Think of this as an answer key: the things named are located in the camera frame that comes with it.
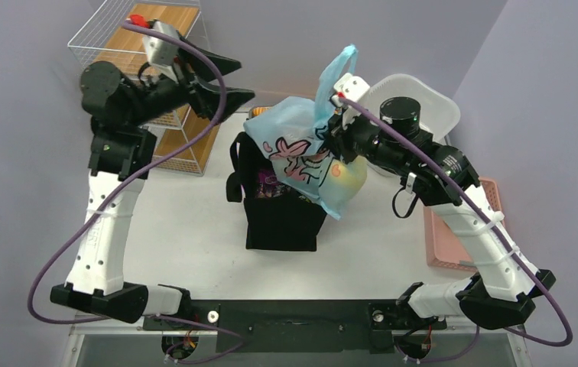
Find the blue printed plastic bag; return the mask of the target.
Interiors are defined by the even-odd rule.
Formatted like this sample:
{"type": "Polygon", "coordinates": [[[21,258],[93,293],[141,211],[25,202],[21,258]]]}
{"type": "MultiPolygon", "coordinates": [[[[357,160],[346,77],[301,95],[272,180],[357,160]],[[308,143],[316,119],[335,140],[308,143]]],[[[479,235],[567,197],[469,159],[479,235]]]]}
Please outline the blue printed plastic bag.
{"type": "Polygon", "coordinates": [[[343,48],[321,73],[314,100],[290,96],[244,123],[245,133],[271,162],[278,181],[334,219],[342,217],[367,179],[365,158],[346,163],[325,142],[327,122],[335,115],[330,101],[334,84],[344,72],[355,70],[357,56],[356,46],[343,48]]]}

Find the black fabric tote bag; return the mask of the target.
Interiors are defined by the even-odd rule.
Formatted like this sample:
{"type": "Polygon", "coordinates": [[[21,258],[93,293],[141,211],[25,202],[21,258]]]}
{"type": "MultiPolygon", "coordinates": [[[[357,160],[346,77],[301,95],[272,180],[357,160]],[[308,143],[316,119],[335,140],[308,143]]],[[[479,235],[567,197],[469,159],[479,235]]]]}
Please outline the black fabric tote bag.
{"type": "Polygon", "coordinates": [[[245,132],[236,135],[229,155],[233,172],[226,181],[226,199],[244,206],[247,220],[245,247],[279,252],[315,252],[317,235],[326,218],[323,208],[292,187],[291,192],[283,196],[256,198],[258,172],[274,169],[245,132]]]}

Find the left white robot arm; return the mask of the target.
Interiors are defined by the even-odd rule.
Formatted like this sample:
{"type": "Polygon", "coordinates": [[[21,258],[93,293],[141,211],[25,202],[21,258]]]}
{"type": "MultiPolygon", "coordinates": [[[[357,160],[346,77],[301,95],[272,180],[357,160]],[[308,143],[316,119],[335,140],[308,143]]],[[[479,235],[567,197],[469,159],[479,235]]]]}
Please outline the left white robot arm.
{"type": "Polygon", "coordinates": [[[110,318],[134,323],[162,314],[175,329],[190,324],[188,290],[165,284],[131,283],[124,278],[128,232],[138,197],[154,166],[153,119],[189,106],[214,126],[253,98],[249,89],[226,87],[225,75],[241,63],[186,41],[155,53],[156,78],[135,81],[115,64],[97,60],[80,77],[83,109],[93,132],[89,196],[79,248],[65,282],[50,289],[50,301],[84,312],[89,322],[110,318]]]}

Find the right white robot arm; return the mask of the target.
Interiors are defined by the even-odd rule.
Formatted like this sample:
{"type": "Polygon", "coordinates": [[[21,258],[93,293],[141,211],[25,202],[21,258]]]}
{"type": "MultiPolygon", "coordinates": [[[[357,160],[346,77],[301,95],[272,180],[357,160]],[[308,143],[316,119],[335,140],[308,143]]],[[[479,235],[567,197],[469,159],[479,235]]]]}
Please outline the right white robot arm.
{"type": "Polygon", "coordinates": [[[520,253],[469,159],[440,142],[459,122],[458,106],[405,74],[374,86],[345,76],[333,96],[365,111],[326,109],[317,122],[314,101],[289,97],[252,112],[232,142],[226,198],[245,207],[247,247],[314,250],[325,217],[341,217],[374,165],[445,223],[476,268],[461,281],[412,284],[398,299],[400,323],[415,328],[447,316],[487,330],[525,323],[556,278],[520,253]]]}

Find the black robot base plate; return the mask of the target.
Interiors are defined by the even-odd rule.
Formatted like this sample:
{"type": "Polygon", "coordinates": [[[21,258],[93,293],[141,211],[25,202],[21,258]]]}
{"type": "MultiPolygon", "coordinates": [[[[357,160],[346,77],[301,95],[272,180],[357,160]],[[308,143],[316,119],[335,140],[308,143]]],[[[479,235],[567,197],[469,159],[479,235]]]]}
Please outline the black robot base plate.
{"type": "Polygon", "coordinates": [[[375,300],[195,300],[187,314],[207,324],[217,313],[216,351],[392,353],[403,334],[445,330],[441,319],[427,325],[393,299],[375,300]]]}

